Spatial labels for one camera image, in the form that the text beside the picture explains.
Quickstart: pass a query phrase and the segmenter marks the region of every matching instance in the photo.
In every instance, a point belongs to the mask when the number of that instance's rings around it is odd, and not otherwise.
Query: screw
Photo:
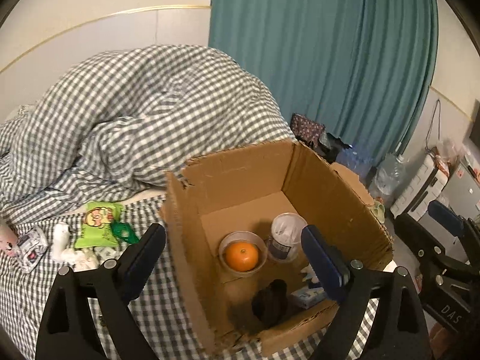
[[[62,268],[58,270],[58,274],[61,276],[65,276],[70,270],[69,266],[64,265]]]
[[[103,266],[107,269],[112,269],[117,266],[117,260],[116,259],[108,259],[103,263]]]
[[[409,274],[409,272],[407,271],[407,269],[405,267],[402,267],[402,266],[399,266],[397,268],[397,273],[400,275],[400,276],[407,276]]]
[[[363,263],[358,259],[353,259],[350,262],[350,265],[352,266],[353,269],[362,269],[363,268]]]

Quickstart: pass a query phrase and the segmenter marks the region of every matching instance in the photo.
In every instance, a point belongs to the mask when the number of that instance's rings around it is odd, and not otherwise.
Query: gold trim
[[[430,89],[433,90],[434,92],[437,92],[438,95],[440,95],[441,97],[443,97],[445,100],[447,100],[447,102],[449,102],[450,104],[452,104],[459,112],[461,112],[463,115],[465,115],[465,117],[473,123],[473,120],[472,120],[472,117],[467,115],[467,113],[461,109],[458,105],[456,105],[452,100],[450,100],[448,97],[446,97],[442,92],[440,92],[438,89],[436,89],[435,87],[431,86],[430,85]]]
[[[51,41],[52,39],[56,38],[57,36],[63,35],[64,33],[68,32],[68,31],[75,30],[76,28],[81,27],[85,24],[90,24],[90,23],[93,23],[95,21],[106,19],[107,17],[116,16],[116,15],[128,15],[128,14],[131,14],[131,13],[138,13],[138,12],[160,11],[160,10],[164,10],[164,9],[210,9],[210,8],[211,8],[210,5],[157,5],[155,7],[127,9],[126,11],[110,13],[109,15],[106,15],[106,16],[97,17],[96,19],[88,20],[88,21],[85,21],[83,23],[77,24],[73,27],[67,28],[66,30],[60,31],[59,33],[56,33],[55,35],[52,35],[52,36],[42,40],[40,43],[31,47],[27,51],[21,53],[13,61],[9,62],[5,67],[0,69],[0,74],[3,73],[5,70],[7,70],[15,62],[22,59],[25,55],[29,54],[30,52],[35,50],[37,47],[40,47],[41,45],[45,44],[46,42]]]

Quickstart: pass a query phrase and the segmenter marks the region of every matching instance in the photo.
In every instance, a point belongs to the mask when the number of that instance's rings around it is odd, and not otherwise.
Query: green snack package
[[[115,237],[120,238],[129,244],[136,244],[140,241],[128,223],[114,221],[111,226],[112,233]]]
[[[118,203],[89,202],[82,220],[82,232],[75,242],[75,248],[93,246],[118,246],[112,234],[111,224],[120,219],[123,206]]]

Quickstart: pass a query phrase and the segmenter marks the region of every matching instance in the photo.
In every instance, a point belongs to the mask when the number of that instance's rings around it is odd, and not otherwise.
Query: gingham blanket
[[[33,222],[52,240],[58,221],[75,241],[81,215],[58,217],[89,200],[123,200],[185,160],[213,151],[292,137],[270,91],[227,55],[198,46],[152,46],[105,52],[67,72],[33,112],[0,126],[0,213],[19,235]],[[158,222],[160,198],[126,206],[121,220],[141,235]],[[27,359],[60,265],[50,250],[30,274],[0,253],[0,323]],[[112,341],[94,320],[107,356]],[[370,303],[350,352],[359,356],[375,305]],[[160,359],[204,359],[165,249],[140,298],[135,320]],[[307,359],[321,332],[273,359]],[[225,359],[260,359],[258,344]]]
[[[268,88],[218,50],[104,52],[0,126],[0,212],[21,224],[124,200],[190,157],[289,137]]]
[[[129,204],[121,213],[121,221],[129,223],[140,237],[151,223],[162,223],[158,217],[161,204],[160,197]],[[80,230],[82,215],[60,216],[39,221],[37,224],[51,239],[53,228],[59,221],[67,223],[73,232],[74,237],[70,240],[70,246],[72,246]],[[16,226],[15,230],[22,234],[29,228],[29,224],[24,224]],[[122,250],[126,248],[124,242],[121,243],[121,248]],[[55,275],[62,266],[51,259],[50,253],[51,250],[40,260],[31,274],[23,274],[15,260],[6,257],[3,253],[0,254],[0,322],[28,360],[33,360],[35,357],[35,343],[43,308]],[[108,331],[101,325],[98,302],[91,301],[90,307],[106,355],[109,359],[119,359]],[[159,359],[208,359],[191,329],[188,314],[177,287],[168,240],[143,292],[138,299],[130,303],[129,308]],[[361,354],[374,319],[375,309],[376,301],[372,300],[350,351],[351,359],[356,359]],[[307,360],[321,337],[322,332],[306,337],[298,344],[273,354],[270,359]],[[260,360],[262,359],[261,350],[260,344],[251,343],[237,353],[225,353],[217,358],[218,360]]]

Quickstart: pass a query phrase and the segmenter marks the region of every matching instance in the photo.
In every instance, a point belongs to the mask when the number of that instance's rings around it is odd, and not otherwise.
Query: plastic cup
[[[225,253],[225,249],[228,245],[235,243],[235,242],[249,242],[250,244],[255,245],[259,251],[259,262],[255,268],[251,271],[247,272],[239,272],[235,271],[234,269],[230,268],[223,258],[223,254]],[[248,276],[252,276],[253,274],[257,273],[260,268],[265,265],[267,261],[267,246],[263,239],[261,239],[255,233],[251,233],[249,231],[234,231],[233,233],[228,234],[225,238],[223,238],[222,242],[220,242],[220,246],[218,248],[218,257],[220,262],[222,263],[223,267],[230,272],[232,275],[236,276],[237,278],[247,278]]]
[[[300,215],[285,212],[277,216],[271,226],[268,240],[268,258],[278,263],[288,263],[298,255],[302,230],[307,221]]]

